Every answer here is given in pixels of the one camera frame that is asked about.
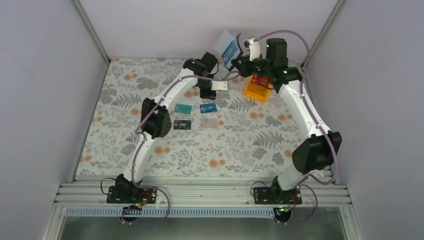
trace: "red object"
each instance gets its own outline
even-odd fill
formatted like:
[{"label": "red object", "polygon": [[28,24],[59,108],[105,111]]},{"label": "red object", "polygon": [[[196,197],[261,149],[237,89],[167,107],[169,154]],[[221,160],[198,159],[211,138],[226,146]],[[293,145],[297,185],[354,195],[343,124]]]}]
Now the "red object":
[{"label": "red object", "polygon": [[268,86],[268,78],[266,76],[260,77],[258,75],[253,75],[251,83],[259,86]]}]

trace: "pink card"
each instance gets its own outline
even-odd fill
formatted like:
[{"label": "pink card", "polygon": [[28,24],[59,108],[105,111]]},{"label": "pink card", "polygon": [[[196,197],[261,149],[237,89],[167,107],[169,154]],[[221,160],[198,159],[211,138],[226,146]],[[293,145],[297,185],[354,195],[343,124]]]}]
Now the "pink card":
[{"label": "pink card", "polygon": [[216,118],[202,118],[200,119],[200,126],[202,128],[217,129],[218,120]]}]

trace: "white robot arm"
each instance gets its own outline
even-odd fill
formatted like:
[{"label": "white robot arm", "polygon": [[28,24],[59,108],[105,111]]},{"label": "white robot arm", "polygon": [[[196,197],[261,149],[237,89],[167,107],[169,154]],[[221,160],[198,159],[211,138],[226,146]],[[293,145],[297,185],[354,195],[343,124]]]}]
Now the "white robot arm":
[{"label": "white robot arm", "polygon": [[[275,91],[287,103],[293,112],[300,134],[302,135],[302,143],[293,151],[293,164],[286,169],[285,172],[274,178],[271,189],[275,201],[282,203],[281,199],[287,194],[292,195],[296,185],[306,175],[315,170],[321,170],[333,164],[333,157],[330,147],[326,142],[321,127],[332,141],[335,151],[337,152],[341,144],[341,136],[338,132],[331,132],[330,128],[319,117],[314,105],[312,104],[306,90],[301,91],[302,76],[295,67],[288,67],[288,59],[286,57],[287,44],[284,39],[272,38],[267,41],[267,59],[256,57],[260,53],[259,44],[250,41],[247,44],[253,44],[249,47],[251,53],[255,56],[243,56],[232,61],[232,64],[240,71],[242,77],[248,77],[257,74],[261,77],[267,77]],[[143,171],[147,161],[152,155],[153,149],[158,137],[164,137],[171,129],[171,120],[168,110],[173,109],[178,98],[194,86],[200,88],[200,97],[214,99],[215,93],[211,92],[211,81],[202,80],[215,66],[214,61],[208,61],[205,56],[202,61],[189,59],[184,63],[184,69],[171,83],[167,90],[161,92],[154,99],[146,98],[142,107],[142,123],[141,130],[144,131],[140,137],[136,151],[132,160],[128,163],[123,174],[116,178],[116,187],[120,184],[120,188],[124,186],[122,191],[127,191],[128,197],[131,195],[132,184],[143,179]],[[308,111],[302,97],[308,103],[310,111]],[[318,125],[315,124],[312,113],[318,119]]]},{"label": "white robot arm", "polygon": [[[176,78],[170,84],[170,86],[174,87],[171,89],[167,88],[158,96],[156,96],[153,101],[158,103],[162,99],[160,103],[162,107],[165,107],[168,110],[173,109],[175,107],[176,101],[198,83],[198,79],[196,77],[187,77],[194,75],[195,74],[192,70],[188,68],[182,69],[178,76],[176,76]],[[135,165],[133,167],[133,161],[130,161],[126,169],[123,171],[123,176],[127,180],[132,180],[132,169],[134,169],[133,177],[136,183],[143,179],[143,171],[146,168],[147,161],[151,157],[153,149],[156,147],[160,140],[161,139],[159,137],[152,138],[150,134],[145,134],[145,138],[144,136],[140,137],[136,148],[139,148],[139,152],[133,153],[133,158],[135,157]]]}]

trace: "floral tablecloth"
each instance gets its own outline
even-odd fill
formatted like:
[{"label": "floral tablecloth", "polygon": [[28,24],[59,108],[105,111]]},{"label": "floral tablecloth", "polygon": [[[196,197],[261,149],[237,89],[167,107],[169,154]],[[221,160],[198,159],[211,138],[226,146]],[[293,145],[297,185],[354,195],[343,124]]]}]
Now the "floral tablecloth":
[{"label": "floral tablecloth", "polygon": [[[118,175],[130,161],[139,135],[144,98],[163,91],[185,59],[114,58],[106,74],[80,157],[78,175]],[[216,78],[228,72],[219,68]],[[246,79],[228,83],[216,100],[200,99],[192,88],[177,103],[191,114],[170,112],[171,121],[191,120],[191,130],[171,130],[161,139],[145,169],[146,176],[274,177],[292,164],[300,144],[291,110],[273,91],[266,103],[243,96]],[[200,113],[200,104],[216,103],[218,112]],[[201,118],[217,128],[202,128]]]}]

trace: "orange plastic container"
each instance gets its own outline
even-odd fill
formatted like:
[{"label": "orange plastic container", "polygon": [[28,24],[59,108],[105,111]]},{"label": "orange plastic container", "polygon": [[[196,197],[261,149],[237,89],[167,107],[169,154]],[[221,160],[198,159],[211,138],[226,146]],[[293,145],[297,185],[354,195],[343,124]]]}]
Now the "orange plastic container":
[{"label": "orange plastic container", "polygon": [[271,90],[261,86],[261,83],[263,86],[267,86],[268,88],[272,87],[272,85],[268,83],[268,79],[266,77],[251,75],[247,81],[243,95],[265,103]]}]

